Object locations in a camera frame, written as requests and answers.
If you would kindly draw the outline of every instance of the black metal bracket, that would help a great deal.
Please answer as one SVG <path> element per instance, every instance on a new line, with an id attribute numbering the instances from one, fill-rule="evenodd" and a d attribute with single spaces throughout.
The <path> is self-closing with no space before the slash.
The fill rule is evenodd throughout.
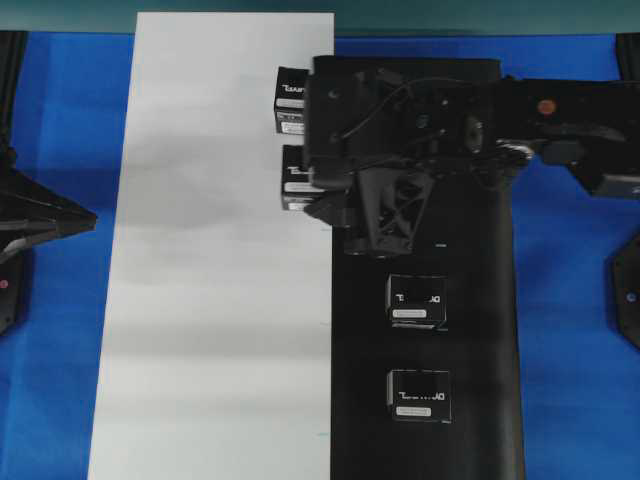
<path id="1" fill-rule="evenodd" d="M 0 334 L 16 320 L 23 251 L 93 230 L 97 217 L 14 168 L 13 104 L 26 32 L 0 32 Z"/>
<path id="2" fill-rule="evenodd" d="M 612 270 L 618 328 L 640 348 L 640 235 L 615 255 Z"/>

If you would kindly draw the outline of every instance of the white paper sheet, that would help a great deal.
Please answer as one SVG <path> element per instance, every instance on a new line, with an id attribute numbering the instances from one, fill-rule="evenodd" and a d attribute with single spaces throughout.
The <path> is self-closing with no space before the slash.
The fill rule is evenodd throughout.
<path id="1" fill-rule="evenodd" d="M 329 478 L 331 234 L 272 104 L 331 53 L 330 14 L 139 15 L 89 478 Z"/>

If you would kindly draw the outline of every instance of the blue background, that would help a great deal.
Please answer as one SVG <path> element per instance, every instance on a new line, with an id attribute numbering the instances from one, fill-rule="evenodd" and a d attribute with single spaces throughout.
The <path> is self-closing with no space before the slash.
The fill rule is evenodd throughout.
<path id="1" fill-rule="evenodd" d="M 516 77 L 610 80 L 614 40 L 338 38 L 336 53 L 498 58 Z M 100 220 L 93 233 L 34 250 L 24 321 L 0 338 L 3 480 L 87 475 L 132 49 L 126 35 L 29 38 L 18 166 Z M 640 351 L 615 329 L 605 266 L 636 233 L 638 213 L 636 202 L 588 197 L 537 159 L 515 182 L 529 480 L 640 478 Z"/>

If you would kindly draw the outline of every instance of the black wire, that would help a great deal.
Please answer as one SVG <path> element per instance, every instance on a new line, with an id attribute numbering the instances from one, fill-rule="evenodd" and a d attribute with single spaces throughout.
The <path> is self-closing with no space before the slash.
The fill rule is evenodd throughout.
<path id="1" fill-rule="evenodd" d="M 391 93 L 389 93 L 385 98 L 383 98 L 380 103 L 378 103 L 378 105 L 376 105 L 375 107 L 373 107 L 373 109 L 362 119 L 360 120 L 360 122 L 358 122 L 353 128 L 347 130 L 346 132 L 342 133 L 342 135 L 340 135 L 340 139 L 344 140 L 346 138 L 349 138 L 350 136 L 352 136 L 354 133 L 358 132 L 360 129 L 362 129 L 362 127 L 364 127 L 367 123 L 369 123 L 371 121 L 371 119 L 373 117 L 375 117 L 378 112 L 380 112 L 387 103 L 389 103 L 389 101 L 395 97 L 399 92 L 408 89 L 409 87 L 411 87 L 412 85 L 416 84 L 416 83 L 422 83 L 422 82 L 452 82 L 452 83 L 463 83 L 466 85 L 473 85 L 473 83 L 471 82 L 467 82 L 465 80 L 458 80 L 456 78 L 448 78 L 448 77 L 421 77 L 421 78 L 414 78 L 413 80 L 409 80 L 408 82 L 403 83 L 402 85 L 400 85 L 399 87 L 397 87 L 395 90 L 393 90 Z"/>

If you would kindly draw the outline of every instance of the product box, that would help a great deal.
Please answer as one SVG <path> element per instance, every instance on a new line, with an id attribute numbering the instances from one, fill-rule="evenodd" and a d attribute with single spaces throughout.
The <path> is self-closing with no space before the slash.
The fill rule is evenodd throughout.
<path id="1" fill-rule="evenodd" d="M 389 275 L 386 306 L 393 327 L 444 330 L 447 322 L 446 278 Z"/>
<path id="2" fill-rule="evenodd" d="M 303 210 L 322 196 L 324 190 L 309 182 L 309 172 L 302 166 L 302 146 L 282 147 L 282 185 L 280 195 L 284 210 Z"/>
<path id="3" fill-rule="evenodd" d="M 451 378 L 447 371 L 392 370 L 387 407 L 394 420 L 451 423 Z"/>
<path id="4" fill-rule="evenodd" d="M 276 83 L 273 111 L 276 117 L 276 132 L 294 135 L 304 134 L 303 108 L 304 85 L 309 70 L 280 67 Z"/>

